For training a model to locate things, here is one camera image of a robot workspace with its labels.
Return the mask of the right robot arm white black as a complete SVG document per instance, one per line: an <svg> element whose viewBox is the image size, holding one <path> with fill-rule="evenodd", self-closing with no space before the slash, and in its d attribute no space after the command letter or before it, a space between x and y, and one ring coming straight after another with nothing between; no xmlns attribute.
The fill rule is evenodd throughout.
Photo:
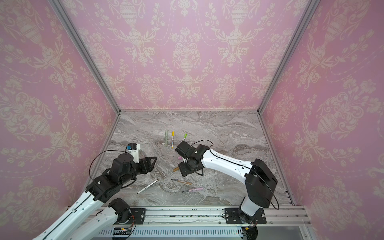
<svg viewBox="0 0 384 240"><path fill-rule="evenodd" d="M196 148L182 141L175 149L183 162L178 168L183 177L196 173L204 175L205 169L211 169L226 174L245 185L247 195L238 208L238 214L243 222L255 224L256 213L267 209L275 199L275 189L278 180L267 164L255 159L253 162L242 161L220 154L211 146L198 145Z"/></svg>

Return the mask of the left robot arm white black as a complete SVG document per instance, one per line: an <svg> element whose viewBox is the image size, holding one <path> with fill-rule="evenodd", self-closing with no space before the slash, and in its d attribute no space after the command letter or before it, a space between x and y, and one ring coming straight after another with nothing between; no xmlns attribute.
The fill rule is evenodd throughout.
<svg viewBox="0 0 384 240"><path fill-rule="evenodd" d="M79 228L91 213L117 194L125 183L135 181L138 175L150 173L157 157L135 158L122 153L113 160L112 166L96 177L79 199L50 227L35 237L36 240L65 240Z"/></svg>

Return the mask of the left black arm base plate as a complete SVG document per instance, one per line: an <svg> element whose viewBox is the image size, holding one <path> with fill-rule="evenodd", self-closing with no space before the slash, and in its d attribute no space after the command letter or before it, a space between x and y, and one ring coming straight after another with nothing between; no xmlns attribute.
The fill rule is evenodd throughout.
<svg viewBox="0 0 384 240"><path fill-rule="evenodd" d="M108 226L112 225L143 225L146 216L145 208L120 209L106 208L99 214L102 220L106 220Z"/></svg>

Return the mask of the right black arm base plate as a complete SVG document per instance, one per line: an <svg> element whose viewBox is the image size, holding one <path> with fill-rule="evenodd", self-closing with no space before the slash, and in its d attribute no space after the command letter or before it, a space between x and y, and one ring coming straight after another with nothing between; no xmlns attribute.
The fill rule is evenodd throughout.
<svg viewBox="0 0 384 240"><path fill-rule="evenodd" d="M267 223L264 209L259 208L253 216L248 216L240 209L225 208L222 217L226 220L228 225L236 224L249 224L249 225L263 225Z"/></svg>

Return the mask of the light green fountain pen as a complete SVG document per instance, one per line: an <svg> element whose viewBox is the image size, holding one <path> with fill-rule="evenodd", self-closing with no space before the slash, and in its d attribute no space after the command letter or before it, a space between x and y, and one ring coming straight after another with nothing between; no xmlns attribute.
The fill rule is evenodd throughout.
<svg viewBox="0 0 384 240"><path fill-rule="evenodd" d="M164 146L165 147L168 146L168 130L165 131L165 143L164 143Z"/></svg>

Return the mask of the white marker bright green cap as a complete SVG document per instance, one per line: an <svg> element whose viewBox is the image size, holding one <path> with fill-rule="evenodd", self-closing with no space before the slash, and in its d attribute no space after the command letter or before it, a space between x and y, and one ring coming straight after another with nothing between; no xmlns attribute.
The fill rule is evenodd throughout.
<svg viewBox="0 0 384 240"><path fill-rule="evenodd" d="M152 183L150 183L149 185L147 185L147 186L145 186L143 189L141 189L141 190L139 190L138 192L137 192L137 194L140 194L140 193L142 193L142 192L144 192L145 190L147 190L148 188L150 188L151 186L153 186L155 183L157 183L159 180L155 180L155 181L153 181Z"/></svg>

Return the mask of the white yellow marker pen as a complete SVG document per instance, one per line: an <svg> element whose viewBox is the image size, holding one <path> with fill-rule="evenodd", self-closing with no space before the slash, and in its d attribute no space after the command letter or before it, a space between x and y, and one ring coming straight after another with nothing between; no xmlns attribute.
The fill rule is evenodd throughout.
<svg viewBox="0 0 384 240"><path fill-rule="evenodd" d="M175 142L175 131L172 131L172 142L171 142L171 148L174 148L174 142Z"/></svg>

